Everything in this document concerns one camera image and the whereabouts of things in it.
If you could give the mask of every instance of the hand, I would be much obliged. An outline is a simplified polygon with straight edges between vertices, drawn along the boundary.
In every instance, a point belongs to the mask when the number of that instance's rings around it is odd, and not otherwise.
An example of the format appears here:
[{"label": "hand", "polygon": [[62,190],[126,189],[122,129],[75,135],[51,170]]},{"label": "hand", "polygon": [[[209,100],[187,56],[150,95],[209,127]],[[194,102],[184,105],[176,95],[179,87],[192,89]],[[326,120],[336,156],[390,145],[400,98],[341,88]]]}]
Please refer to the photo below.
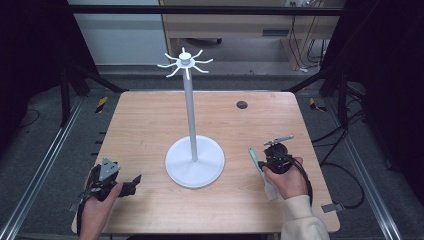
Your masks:
[{"label": "hand", "polygon": [[109,193],[109,196],[100,202],[95,197],[91,197],[85,203],[81,217],[81,240],[99,239],[103,228],[109,218],[113,203],[118,198],[122,190],[122,183],[116,184]]},{"label": "hand", "polygon": [[[302,158],[295,157],[295,159],[300,165],[302,165]],[[300,195],[308,195],[305,179],[299,169],[295,166],[292,166],[284,174],[273,173],[271,169],[265,166],[262,167],[262,170],[264,171],[265,176],[274,183],[275,186],[277,186],[277,189],[283,199],[289,199]]]}]

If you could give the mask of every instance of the sleeve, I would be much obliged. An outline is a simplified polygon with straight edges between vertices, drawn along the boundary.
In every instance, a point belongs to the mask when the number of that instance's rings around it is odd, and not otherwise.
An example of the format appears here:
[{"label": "sleeve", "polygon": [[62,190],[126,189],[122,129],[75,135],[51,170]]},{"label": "sleeve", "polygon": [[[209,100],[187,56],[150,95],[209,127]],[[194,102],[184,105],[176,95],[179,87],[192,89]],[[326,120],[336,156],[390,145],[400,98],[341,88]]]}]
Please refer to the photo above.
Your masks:
[{"label": "sleeve", "polygon": [[309,196],[301,195],[284,200],[283,211],[281,239],[330,239],[325,224],[312,213]]}]

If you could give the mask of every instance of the white circular base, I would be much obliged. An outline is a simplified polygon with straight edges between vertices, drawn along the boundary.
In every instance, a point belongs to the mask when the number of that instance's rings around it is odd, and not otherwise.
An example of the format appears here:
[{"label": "white circular base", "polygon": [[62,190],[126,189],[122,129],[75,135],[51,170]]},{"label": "white circular base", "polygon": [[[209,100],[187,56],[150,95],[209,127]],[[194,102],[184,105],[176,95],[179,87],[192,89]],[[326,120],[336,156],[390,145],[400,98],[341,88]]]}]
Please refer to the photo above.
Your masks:
[{"label": "white circular base", "polygon": [[196,189],[214,182],[224,170],[224,152],[214,140],[196,136],[198,160],[191,154],[190,137],[175,142],[168,150],[165,167],[169,176],[179,185]]}]

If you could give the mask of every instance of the wooden tabletop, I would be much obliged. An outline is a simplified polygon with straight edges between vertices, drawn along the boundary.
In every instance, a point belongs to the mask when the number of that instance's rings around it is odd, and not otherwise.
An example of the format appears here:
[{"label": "wooden tabletop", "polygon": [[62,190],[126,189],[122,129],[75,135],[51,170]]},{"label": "wooden tabletop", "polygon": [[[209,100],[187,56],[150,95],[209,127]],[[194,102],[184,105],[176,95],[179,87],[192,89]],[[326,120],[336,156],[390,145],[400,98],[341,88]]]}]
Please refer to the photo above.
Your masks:
[{"label": "wooden tabletop", "polygon": [[[142,174],[135,195],[119,198],[107,233],[280,232],[281,198],[269,201],[248,151],[265,161],[264,142],[294,135],[283,144],[303,157],[314,190],[313,212],[330,232],[340,227],[296,98],[288,92],[194,92],[197,135],[215,140],[225,167],[211,185],[190,190],[165,170],[165,156],[189,135],[184,92],[125,92],[110,123],[97,163],[107,157],[121,166],[117,181]],[[246,109],[237,102],[245,101]],[[75,220],[72,229],[76,232]]]}]

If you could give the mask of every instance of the white stand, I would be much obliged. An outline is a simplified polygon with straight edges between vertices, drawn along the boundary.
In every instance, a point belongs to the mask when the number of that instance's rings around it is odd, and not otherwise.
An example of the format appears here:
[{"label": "white stand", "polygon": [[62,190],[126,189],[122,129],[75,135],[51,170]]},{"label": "white stand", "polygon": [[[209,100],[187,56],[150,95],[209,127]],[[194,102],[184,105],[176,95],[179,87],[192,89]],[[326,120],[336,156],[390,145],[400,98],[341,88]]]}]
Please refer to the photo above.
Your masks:
[{"label": "white stand", "polygon": [[213,183],[221,175],[225,164],[224,152],[218,143],[208,137],[196,135],[190,68],[194,67],[199,72],[208,73],[196,67],[195,64],[212,61],[212,59],[205,62],[195,61],[194,58],[201,53],[202,51],[191,57],[184,48],[179,58],[172,58],[165,53],[169,59],[176,62],[167,66],[158,65],[159,67],[177,65],[178,68],[166,77],[175,75],[180,68],[185,69],[183,80],[190,136],[181,138],[171,146],[166,154],[165,167],[172,180],[190,189],[202,188]]}]

